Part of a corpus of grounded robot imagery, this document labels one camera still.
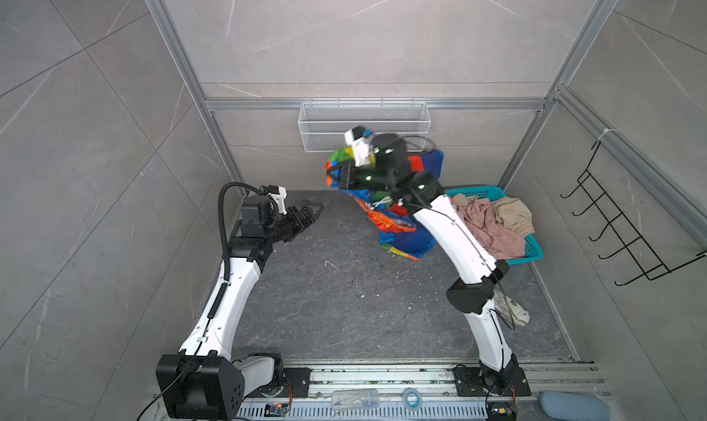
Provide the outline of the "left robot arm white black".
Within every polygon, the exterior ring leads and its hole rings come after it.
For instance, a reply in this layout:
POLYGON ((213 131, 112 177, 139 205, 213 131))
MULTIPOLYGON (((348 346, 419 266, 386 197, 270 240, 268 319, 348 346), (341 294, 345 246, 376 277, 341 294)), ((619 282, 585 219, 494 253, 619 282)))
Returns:
POLYGON ((226 183, 217 198, 222 250, 217 282, 191 334, 156 366, 162 403, 172 419, 236 420, 252 393, 294 395, 277 353, 232 355, 248 298, 278 242, 291 242, 314 224, 324 206, 303 200, 287 206, 285 188, 226 183))

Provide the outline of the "teal plastic laundry basket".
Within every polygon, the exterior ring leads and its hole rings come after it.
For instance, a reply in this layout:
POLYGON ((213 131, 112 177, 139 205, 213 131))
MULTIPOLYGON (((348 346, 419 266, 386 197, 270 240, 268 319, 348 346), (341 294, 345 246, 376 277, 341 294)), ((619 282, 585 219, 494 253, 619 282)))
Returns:
MULTIPOLYGON (((503 189, 497 186, 476 186, 476 187, 464 187, 456 188, 447 191, 447 194, 452 199, 453 196, 457 194, 463 194, 464 196, 478 196, 478 198, 488 198, 491 203, 493 201, 501 199, 503 197, 509 197, 506 195, 503 189)), ((528 236, 525 239, 526 242, 526 255, 524 258, 515 260, 502 260, 506 261, 511 266, 517 266, 518 264, 529 264, 532 262, 537 262, 541 260, 544 256, 544 251, 541 249, 537 239, 534 234, 528 236)))

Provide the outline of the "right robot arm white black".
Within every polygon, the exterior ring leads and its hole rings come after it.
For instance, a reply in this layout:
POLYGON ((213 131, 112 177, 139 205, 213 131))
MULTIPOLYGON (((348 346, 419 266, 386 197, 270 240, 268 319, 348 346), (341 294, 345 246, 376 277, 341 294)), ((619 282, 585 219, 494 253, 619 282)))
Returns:
POLYGON ((396 134, 373 135, 357 126, 344 135, 347 156, 327 169, 333 186, 353 194, 381 193, 386 206, 398 206, 445 251, 458 272, 447 290, 450 304, 466 318, 479 349, 478 382, 488 394, 528 396, 530 386, 506 343, 495 310, 495 286, 508 271, 472 235, 436 176, 415 170, 407 144, 396 134))

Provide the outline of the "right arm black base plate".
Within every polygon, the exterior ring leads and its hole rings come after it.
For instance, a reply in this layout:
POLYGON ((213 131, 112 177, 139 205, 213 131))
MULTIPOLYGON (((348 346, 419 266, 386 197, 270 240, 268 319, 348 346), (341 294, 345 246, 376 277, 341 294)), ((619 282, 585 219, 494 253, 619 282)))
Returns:
POLYGON ((493 371, 484 365, 468 367, 458 364, 452 373, 457 394, 461 397, 532 395, 525 371, 520 367, 493 371))

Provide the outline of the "rainbow striped shorts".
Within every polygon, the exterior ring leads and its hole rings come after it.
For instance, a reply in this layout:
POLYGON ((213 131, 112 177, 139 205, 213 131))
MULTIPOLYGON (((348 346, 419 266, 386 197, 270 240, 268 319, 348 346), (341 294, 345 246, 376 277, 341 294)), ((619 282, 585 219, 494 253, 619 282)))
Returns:
MULTIPOLYGON (((414 172, 427 171, 439 178, 442 171, 445 154, 441 150, 429 150, 413 153, 408 159, 414 172)), ((355 161, 351 148, 335 150, 326 163, 325 170, 355 161)), ((391 206, 383 202, 387 195, 383 192, 368 190, 345 191, 337 182, 327 175, 327 185, 347 194, 355 200, 367 214, 368 218, 379 230, 379 246, 394 255, 420 261, 435 245, 436 240, 425 227, 399 206, 391 206)))

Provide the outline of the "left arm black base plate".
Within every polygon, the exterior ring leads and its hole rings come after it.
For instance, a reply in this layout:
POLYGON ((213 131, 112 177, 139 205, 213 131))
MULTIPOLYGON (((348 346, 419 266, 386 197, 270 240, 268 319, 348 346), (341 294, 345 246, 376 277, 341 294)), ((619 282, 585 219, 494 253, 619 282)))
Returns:
POLYGON ((311 369, 308 368, 277 369, 274 378, 256 389, 252 396, 306 398, 309 396, 310 375, 311 369))

